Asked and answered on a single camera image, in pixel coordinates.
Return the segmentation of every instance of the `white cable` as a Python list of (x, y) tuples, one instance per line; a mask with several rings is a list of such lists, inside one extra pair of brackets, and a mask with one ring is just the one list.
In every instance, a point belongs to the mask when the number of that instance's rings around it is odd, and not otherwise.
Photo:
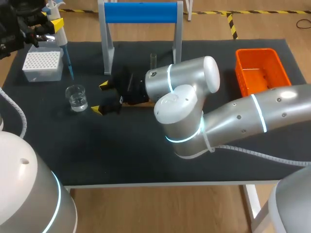
[(18, 114), (20, 115), (21, 121), (23, 122), (23, 128), (20, 134), (20, 138), (24, 138), (26, 130), (27, 130), (27, 119), (26, 116), (23, 112), (23, 110), (2, 90), (2, 88), (0, 87), (0, 95), (3, 96), (3, 98), (5, 98), (18, 112)]
[(215, 152), (215, 148), (212, 148), (209, 144), (209, 140), (207, 138), (207, 133), (205, 132), (205, 126), (204, 126), (204, 117), (203, 117), (203, 111), (202, 111), (202, 116), (201, 116), (201, 132), (203, 134), (203, 138), (207, 147), (207, 150), (210, 151), (211, 153)]
[(288, 160), (288, 159), (281, 159), (281, 158), (273, 157), (271, 155), (263, 154), (263, 153), (252, 151), (252, 150), (243, 149), (240, 147), (234, 147), (234, 146), (230, 146), (230, 145), (220, 145), (220, 146), (217, 146), (216, 148), (235, 150), (235, 151), (243, 152), (246, 154), (254, 155), (254, 156), (257, 156), (257, 157), (260, 157), (263, 159), (268, 159), (268, 160), (272, 160), (272, 161), (275, 161), (278, 163), (288, 164), (288, 165), (293, 165), (293, 166), (309, 166), (309, 165), (311, 165), (311, 162), (307, 162), (307, 161), (294, 161), (294, 160)]

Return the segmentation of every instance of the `floor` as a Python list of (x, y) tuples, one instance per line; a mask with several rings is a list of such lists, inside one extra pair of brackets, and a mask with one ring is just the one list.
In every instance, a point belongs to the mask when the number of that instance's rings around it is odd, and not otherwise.
[[(97, 10), (97, 1), (67, 0), (67, 9)], [(310, 10), (307, 0), (194, 0), (193, 11)], [(100, 41), (98, 16), (62, 13), (69, 41)], [(234, 14), (239, 39), (285, 38), (307, 82), (311, 83), (311, 29), (296, 27), (300, 14)], [(111, 25), (113, 40), (172, 40), (173, 25)], [(184, 21), (184, 40), (232, 39), (227, 18), (193, 15)], [(14, 58), (0, 61), (0, 86)], [(273, 185), (257, 185), (263, 205)], [(240, 186), (76, 189), (78, 233), (248, 233), (249, 219)], [(272, 226), (266, 233), (273, 233)]]

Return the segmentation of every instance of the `table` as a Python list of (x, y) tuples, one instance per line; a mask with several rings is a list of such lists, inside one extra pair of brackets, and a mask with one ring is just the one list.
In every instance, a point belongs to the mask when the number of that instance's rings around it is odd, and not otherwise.
[[(183, 42), (183, 60), (211, 55), (219, 66), (221, 87), (208, 97), (205, 113), (241, 97), (234, 73), (235, 51), (266, 47), (277, 51), (292, 84), (305, 83), (285, 40)], [(171, 42), (117, 42), (115, 48), (113, 72), (123, 65), (147, 71), (151, 52), (157, 53), (159, 67), (172, 62)], [(109, 78), (103, 75), (100, 43), (69, 43), (68, 49), (74, 81), (64, 66), (60, 82), (28, 83), (21, 70), (27, 50), (22, 50), (4, 84), (4, 91), (28, 118), (25, 140), (63, 185), (245, 184), (279, 180), (299, 169), (221, 149), (193, 160), (180, 159), (166, 141), (151, 108), (123, 108), (120, 115), (106, 116), (90, 109), (79, 114), (70, 112), (65, 89), (72, 83), (85, 86), (89, 106), (98, 105), (115, 93), (98, 88)], [(19, 134), (18, 114), (3, 99), (0, 107), (5, 130)], [(310, 126), (305, 122), (229, 144), (307, 161), (311, 159), (306, 136)]]

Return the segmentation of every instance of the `glowing blue ring light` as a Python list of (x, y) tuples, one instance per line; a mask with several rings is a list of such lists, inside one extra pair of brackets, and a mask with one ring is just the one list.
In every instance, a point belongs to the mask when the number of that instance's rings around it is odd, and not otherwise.
[(57, 206), (56, 206), (56, 209), (55, 209), (55, 212), (53, 214), (53, 217), (51, 218), (50, 222), (48, 223), (47, 227), (44, 229), (44, 231), (42, 233), (46, 233), (48, 232), (48, 230), (50, 229), (51, 225), (53, 224), (53, 222), (55, 221), (56, 219), (56, 216), (57, 216), (57, 213), (58, 213), (58, 210), (59, 210), (59, 207), (60, 207), (60, 198), (61, 198), (61, 190), (60, 190), (60, 184), (59, 184), (59, 181), (57, 179), (57, 177), (55, 176), (55, 174), (53, 173), (55, 179), (56, 179), (56, 182), (57, 182), (57, 186), (58, 186), (58, 200), (57, 200)]

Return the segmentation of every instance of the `orange basket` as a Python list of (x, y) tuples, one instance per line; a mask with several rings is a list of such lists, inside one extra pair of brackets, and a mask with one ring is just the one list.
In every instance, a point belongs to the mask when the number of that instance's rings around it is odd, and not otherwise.
[(242, 49), (236, 51), (235, 72), (242, 96), (270, 88), (292, 85), (273, 49)]

